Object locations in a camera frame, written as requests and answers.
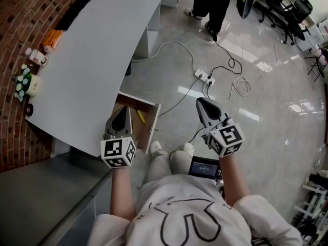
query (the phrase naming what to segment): open drawer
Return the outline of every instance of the open drawer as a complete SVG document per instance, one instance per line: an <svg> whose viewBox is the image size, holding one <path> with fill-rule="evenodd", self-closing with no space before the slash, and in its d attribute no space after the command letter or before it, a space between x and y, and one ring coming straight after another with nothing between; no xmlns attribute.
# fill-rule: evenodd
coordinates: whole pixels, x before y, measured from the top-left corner
<svg viewBox="0 0 328 246"><path fill-rule="evenodd" d="M140 118L135 111L134 103L136 103L136 105L139 107L143 117L145 118L145 124L140 121ZM138 149L141 149L145 154L147 154L149 145L152 141L161 105L154 104L119 91L112 113L123 106L128 106L131 109L133 134L138 141L137 147Z"/></svg>

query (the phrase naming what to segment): orange tissue package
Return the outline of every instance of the orange tissue package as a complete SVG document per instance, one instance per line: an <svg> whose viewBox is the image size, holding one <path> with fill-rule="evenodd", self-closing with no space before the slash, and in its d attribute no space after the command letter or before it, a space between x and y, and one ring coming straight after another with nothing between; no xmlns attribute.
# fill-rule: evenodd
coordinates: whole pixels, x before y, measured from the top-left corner
<svg viewBox="0 0 328 246"><path fill-rule="evenodd" d="M62 34L63 34L62 30L50 29L48 31L42 43L43 49L46 53L52 53L55 50L57 43L60 37L62 36Z"/></svg>

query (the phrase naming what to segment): digital display device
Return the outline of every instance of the digital display device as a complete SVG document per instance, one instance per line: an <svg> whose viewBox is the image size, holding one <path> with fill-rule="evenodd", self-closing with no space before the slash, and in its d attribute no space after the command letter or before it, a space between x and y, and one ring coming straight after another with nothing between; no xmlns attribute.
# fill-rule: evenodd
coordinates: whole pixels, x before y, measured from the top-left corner
<svg viewBox="0 0 328 246"><path fill-rule="evenodd" d="M218 181L221 178L219 160L193 156L189 168L189 175Z"/></svg>

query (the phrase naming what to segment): artificial flower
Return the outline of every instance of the artificial flower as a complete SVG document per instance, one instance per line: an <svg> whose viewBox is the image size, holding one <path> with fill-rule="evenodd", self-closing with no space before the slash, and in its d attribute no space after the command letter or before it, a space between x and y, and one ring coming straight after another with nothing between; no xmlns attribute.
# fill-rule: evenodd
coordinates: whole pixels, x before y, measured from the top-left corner
<svg viewBox="0 0 328 246"><path fill-rule="evenodd" d="M23 75L26 75L27 73L29 73L30 72L30 69L29 68L26 68L26 69L24 69L24 71L23 71Z"/></svg>

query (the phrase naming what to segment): white vase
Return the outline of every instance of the white vase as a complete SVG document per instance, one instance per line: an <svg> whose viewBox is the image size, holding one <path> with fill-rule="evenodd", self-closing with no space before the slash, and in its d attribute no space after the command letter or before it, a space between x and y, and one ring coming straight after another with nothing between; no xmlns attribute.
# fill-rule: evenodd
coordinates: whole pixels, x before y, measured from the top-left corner
<svg viewBox="0 0 328 246"><path fill-rule="evenodd" d="M28 90L25 92L30 96L35 96L40 88L40 77L37 75L32 75L31 83Z"/></svg>

